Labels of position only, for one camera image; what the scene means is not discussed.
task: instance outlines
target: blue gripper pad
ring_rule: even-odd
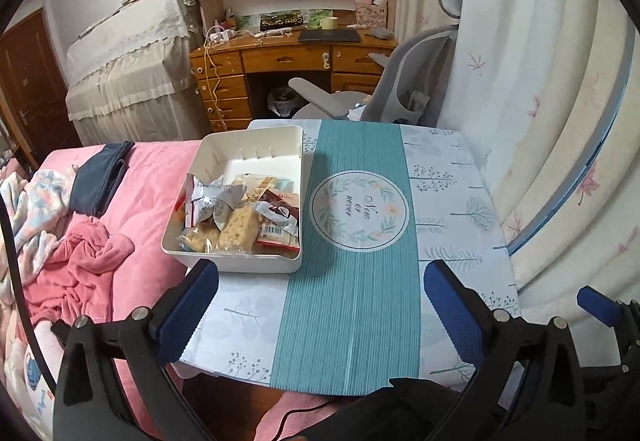
[[[480,367],[492,332],[489,308],[460,283],[444,261],[430,262],[425,268],[424,292],[460,359]]]
[[[162,365],[180,359],[193,331],[218,292],[219,282],[218,267],[201,259],[180,283],[189,285],[188,289],[175,302],[155,334],[158,342],[156,355]]]
[[[576,300],[578,306],[607,327],[615,327],[622,319],[622,306],[598,293],[593,287],[585,286],[580,289]]]

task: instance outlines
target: wooden floor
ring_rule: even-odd
[[[216,441],[253,441],[255,428],[282,391],[198,374],[182,391]]]

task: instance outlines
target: wooden desk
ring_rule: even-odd
[[[267,108],[270,88],[287,85],[295,76],[306,78],[328,92],[357,90],[372,94],[382,74],[369,53],[386,56],[398,45],[395,40],[379,40],[359,30],[360,42],[299,43],[299,32],[262,42],[242,35],[209,49],[190,54],[192,73],[198,81],[213,132],[223,130],[218,108],[229,130],[244,129],[252,119],[274,117]]]

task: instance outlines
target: teal stripe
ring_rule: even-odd
[[[385,249],[332,246],[310,221],[309,199],[345,170],[382,175],[404,193],[409,224]],[[270,385],[315,394],[363,395],[390,377],[417,377],[420,281],[409,175],[394,124],[324,120],[303,216],[303,262],[289,280]]]

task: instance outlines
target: dark blue folded clothing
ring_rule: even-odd
[[[107,143],[78,169],[71,188],[71,210],[94,217],[104,215],[127,170],[124,158],[133,145],[132,141]]]

